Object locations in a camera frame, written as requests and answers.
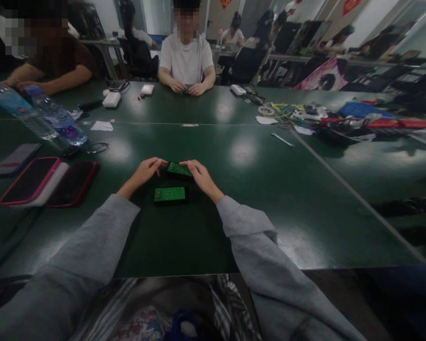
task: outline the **white paper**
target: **white paper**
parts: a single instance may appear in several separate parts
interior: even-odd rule
[[[303,128],[303,127],[300,127],[300,126],[295,126],[295,130],[298,133],[303,134],[303,135],[312,135],[312,134],[314,134],[314,131],[312,131],[311,129]]]
[[[113,129],[114,127],[112,127],[110,122],[96,121],[90,130],[112,131]]]
[[[278,123],[278,121],[276,121],[274,118],[266,118],[266,117],[262,117],[262,116],[256,116],[256,120],[260,124],[264,124],[264,125],[270,125],[270,124],[273,124],[273,123]]]

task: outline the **dark hair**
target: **dark hair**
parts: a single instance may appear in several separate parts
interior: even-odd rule
[[[199,9],[201,0],[174,0],[174,8],[182,12],[192,12],[193,9]]]
[[[319,81],[319,85],[325,82],[327,82],[327,84],[324,87],[322,87],[322,89],[326,91],[331,90],[336,83],[336,76],[332,73],[327,73],[323,75]]]
[[[235,12],[235,15],[233,16],[233,19],[232,19],[231,27],[237,29],[237,28],[240,28],[240,25],[241,25],[241,15],[240,13]]]
[[[384,29],[381,34],[390,34],[391,32],[393,32],[395,26],[394,25],[390,25],[388,26],[386,29]]]
[[[135,37],[133,35],[133,29],[131,25],[133,24],[134,14],[136,13],[136,9],[132,4],[126,6],[123,10],[123,26],[124,26],[124,36],[130,44],[133,43]]]
[[[270,46],[270,33],[273,25],[274,13],[271,10],[266,11],[257,22],[257,29],[253,34],[254,38],[259,38],[256,49],[262,50],[265,46]]]
[[[340,30],[337,35],[335,35],[333,37],[333,44],[332,44],[332,46],[336,45],[336,43],[340,40],[340,38],[342,36],[349,36],[349,35],[353,34],[354,32],[355,32],[355,27],[353,27],[352,25],[347,25],[342,30]]]
[[[278,19],[276,19],[276,24],[279,26],[282,26],[285,24],[286,21],[287,21],[287,12],[282,11],[281,13],[279,13]]]

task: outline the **white charger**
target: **white charger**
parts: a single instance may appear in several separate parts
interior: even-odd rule
[[[119,92],[110,92],[103,101],[105,108],[115,108],[120,101],[122,95]]]

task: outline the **water bottle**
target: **water bottle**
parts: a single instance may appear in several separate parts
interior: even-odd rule
[[[61,137],[75,146],[80,146],[87,142],[87,136],[79,128],[69,112],[46,96],[39,86],[30,85],[25,87],[25,90],[32,96],[33,105],[38,112],[51,123]]]
[[[58,133],[33,107],[9,86],[0,83],[0,106],[21,120],[31,131],[44,140],[52,140]]]

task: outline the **blue label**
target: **blue label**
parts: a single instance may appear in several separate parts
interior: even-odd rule
[[[55,130],[65,139],[73,140],[79,136],[82,130],[78,126],[69,126],[65,128],[55,128]]]

